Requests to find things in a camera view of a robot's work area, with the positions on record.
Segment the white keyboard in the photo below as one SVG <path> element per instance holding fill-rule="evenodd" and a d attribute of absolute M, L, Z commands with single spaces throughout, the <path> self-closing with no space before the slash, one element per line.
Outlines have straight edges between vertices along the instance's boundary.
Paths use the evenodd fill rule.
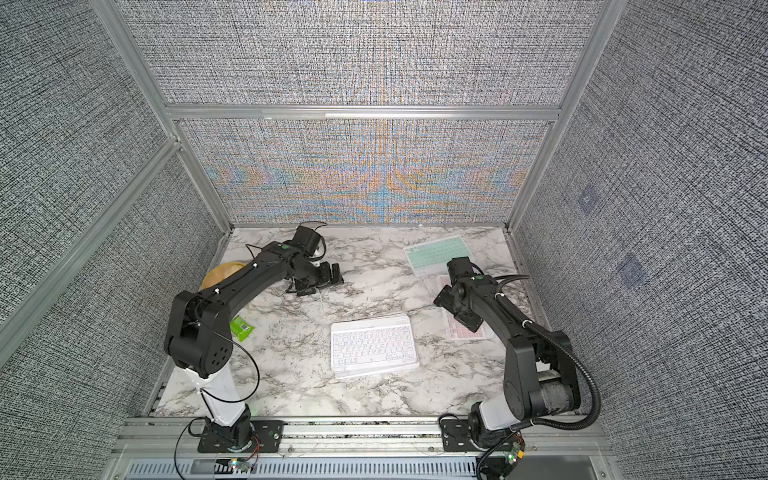
<path fill-rule="evenodd" d="M 331 369 L 348 371 L 419 362 L 407 314 L 331 325 Z"/>

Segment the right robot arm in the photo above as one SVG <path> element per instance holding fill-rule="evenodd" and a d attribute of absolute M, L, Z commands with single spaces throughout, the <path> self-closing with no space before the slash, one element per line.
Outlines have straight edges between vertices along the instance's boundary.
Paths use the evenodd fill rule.
<path fill-rule="evenodd" d="M 476 404 L 471 414 L 480 436 L 532 426 L 575 431 L 595 421 L 593 414 L 572 422 L 551 418 L 580 407 L 578 362 L 567 335 L 541 327 L 504 294 L 505 284 L 524 278 L 454 273 L 434 300 L 472 332 L 489 325 L 505 347 L 502 393 Z"/>

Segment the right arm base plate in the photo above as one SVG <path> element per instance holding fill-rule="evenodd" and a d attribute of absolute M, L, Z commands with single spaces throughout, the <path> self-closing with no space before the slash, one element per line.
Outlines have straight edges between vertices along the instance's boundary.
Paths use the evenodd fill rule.
<path fill-rule="evenodd" d="M 446 413 L 437 418 L 443 450 L 447 453 L 483 452 L 488 447 L 480 446 L 472 438 L 470 422 L 465 417 Z"/>

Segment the green keyboard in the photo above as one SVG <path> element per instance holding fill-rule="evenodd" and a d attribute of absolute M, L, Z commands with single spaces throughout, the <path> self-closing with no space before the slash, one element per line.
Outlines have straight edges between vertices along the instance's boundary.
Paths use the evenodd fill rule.
<path fill-rule="evenodd" d="M 475 256 L 460 235 L 423 242 L 404 248 L 406 259 L 417 277 L 446 275 L 447 263 L 454 258 Z"/>

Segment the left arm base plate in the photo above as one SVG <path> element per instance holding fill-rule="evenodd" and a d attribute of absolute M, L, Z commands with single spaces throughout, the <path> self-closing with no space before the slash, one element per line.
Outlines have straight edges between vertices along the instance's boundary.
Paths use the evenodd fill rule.
<path fill-rule="evenodd" d="M 253 452 L 277 453 L 285 423 L 281 420 L 251 420 L 224 427 L 208 422 L 201 434 L 197 452 L 204 454 Z"/>

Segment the yellow keyboard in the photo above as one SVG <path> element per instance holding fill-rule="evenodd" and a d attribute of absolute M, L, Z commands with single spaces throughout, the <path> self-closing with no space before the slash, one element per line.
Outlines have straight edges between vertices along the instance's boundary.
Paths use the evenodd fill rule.
<path fill-rule="evenodd" d="M 390 366 L 390 367 L 377 367 L 377 368 L 365 368 L 348 371 L 335 372 L 334 375 L 337 379 L 346 380 L 357 377 L 371 376 L 371 375 L 383 375 L 390 373 L 397 373 L 402 371 L 410 371 L 420 367 L 419 362 Z"/>

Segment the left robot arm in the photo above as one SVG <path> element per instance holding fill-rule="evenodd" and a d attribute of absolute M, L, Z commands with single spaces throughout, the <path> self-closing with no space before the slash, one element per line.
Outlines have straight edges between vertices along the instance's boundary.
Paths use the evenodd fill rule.
<path fill-rule="evenodd" d="M 237 391 L 230 359 L 240 345 L 233 340 L 231 321 L 268 287 L 289 280 L 298 296 L 341 284 L 337 263 L 316 253 L 325 240 L 311 233 L 285 242 L 271 242 L 253 259 L 222 281 L 198 292 L 182 291 L 172 302 L 164 348 L 182 369 L 206 408 L 203 435 L 229 451 L 243 451 L 254 437 L 249 395 Z"/>

